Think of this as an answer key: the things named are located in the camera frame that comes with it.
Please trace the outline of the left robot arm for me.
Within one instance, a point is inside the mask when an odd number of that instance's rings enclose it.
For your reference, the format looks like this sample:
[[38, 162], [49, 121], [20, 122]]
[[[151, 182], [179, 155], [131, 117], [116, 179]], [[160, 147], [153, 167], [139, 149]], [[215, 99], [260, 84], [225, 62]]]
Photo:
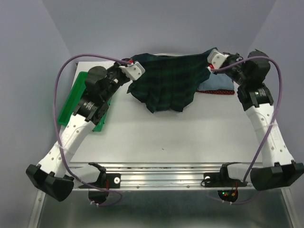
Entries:
[[90, 162], [71, 171], [68, 164], [83, 140], [106, 114], [108, 102], [115, 92], [132, 80], [128, 73], [132, 68], [115, 62], [109, 68], [95, 66], [88, 70], [84, 91], [57, 142], [38, 164], [31, 164], [26, 169], [37, 189], [61, 202], [81, 185], [99, 188], [107, 184], [105, 167]]

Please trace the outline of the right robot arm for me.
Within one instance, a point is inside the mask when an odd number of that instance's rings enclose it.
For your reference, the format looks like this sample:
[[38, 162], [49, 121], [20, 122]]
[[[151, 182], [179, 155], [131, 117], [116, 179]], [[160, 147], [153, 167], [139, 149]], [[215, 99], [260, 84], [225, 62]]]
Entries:
[[220, 70], [238, 84], [237, 97], [254, 128], [259, 147], [249, 165], [229, 164], [219, 173], [219, 181], [230, 185], [235, 179], [251, 183], [257, 191], [291, 186], [304, 173], [304, 165], [289, 152], [276, 121], [282, 96], [277, 104], [264, 80], [273, 61], [255, 50], [246, 59], [224, 54]]

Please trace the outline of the green navy plaid skirt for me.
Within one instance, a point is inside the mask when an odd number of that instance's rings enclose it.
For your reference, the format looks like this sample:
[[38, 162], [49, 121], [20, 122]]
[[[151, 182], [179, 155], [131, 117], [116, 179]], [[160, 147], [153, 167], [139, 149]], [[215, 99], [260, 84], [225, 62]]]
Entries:
[[146, 105], [151, 112], [182, 112], [193, 99], [199, 85], [209, 79], [207, 50], [187, 56], [164, 56], [143, 53], [131, 59], [138, 61], [145, 73], [132, 81], [127, 92]]

